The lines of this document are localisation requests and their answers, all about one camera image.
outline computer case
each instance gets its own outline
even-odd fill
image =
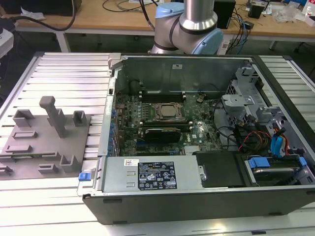
[[[82,0],[74,0],[76,9]],[[71,0],[0,0],[0,5],[7,14],[20,14],[21,7],[26,11],[42,12],[50,15],[72,16]]]

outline table leg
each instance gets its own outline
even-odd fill
[[[68,43],[67,37],[65,35],[65,32],[57,31],[57,32],[55,32],[55,34],[56,34],[61,52],[70,53],[71,50],[70,50],[69,43]]]
[[[269,46],[269,49],[273,51],[275,49],[277,43],[278,43],[278,41],[272,41],[270,46]]]
[[[222,43],[219,46],[219,49],[217,52],[218,55],[225,55],[226,54],[226,50],[228,48],[228,45],[230,44],[230,41],[233,39],[233,36],[234,35],[232,35],[232,34],[224,34],[223,35]]]

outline motherboard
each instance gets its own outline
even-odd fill
[[[212,122],[212,101],[198,93],[181,94],[181,98],[117,94],[120,156],[221,150]]]

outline blue cable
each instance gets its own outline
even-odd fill
[[[246,31],[246,27],[245,27],[245,23],[244,23],[243,19],[240,19],[240,21],[242,22],[243,27],[244,27],[244,31],[246,32],[246,35],[247,35],[247,31]],[[238,49],[236,55],[238,55],[238,54],[241,52],[241,50],[242,50],[242,48],[243,48],[243,46],[244,46],[245,41],[246,41],[246,37],[243,38],[242,43],[241,43],[241,46],[240,46],[240,48]]]
[[[243,27],[244,27],[244,31],[246,32],[246,35],[247,35],[247,31],[246,31],[246,27],[245,27],[245,23],[244,23],[244,21],[243,21],[243,19],[242,18],[239,18],[239,17],[232,17],[233,19],[235,19],[235,20],[238,20],[240,23],[242,23],[242,25],[243,25]],[[242,39],[242,41],[241,41],[241,46],[240,46],[240,48],[238,49],[238,51],[237,51],[237,55],[241,52],[241,50],[242,50],[242,48],[243,48],[243,46],[244,46],[244,43],[245,43],[245,41],[246,41],[246,36]]]

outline aluminum extrusion table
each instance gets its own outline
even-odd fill
[[[108,57],[109,54],[62,53],[34,57],[0,110],[0,148],[13,129],[15,111],[28,108],[35,115],[43,114],[45,111],[37,105],[40,97],[53,95],[56,107],[62,108],[64,114],[84,110],[92,115],[82,169],[95,167],[108,88]],[[292,61],[282,57],[262,59],[315,129],[313,83]],[[0,234],[245,236],[252,235],[252,231],[266,231],[275,236],[311,236],[315,231],[315,204],[285,216],[104,226],[78,197],[78,183],[77,178],[0,181]]]

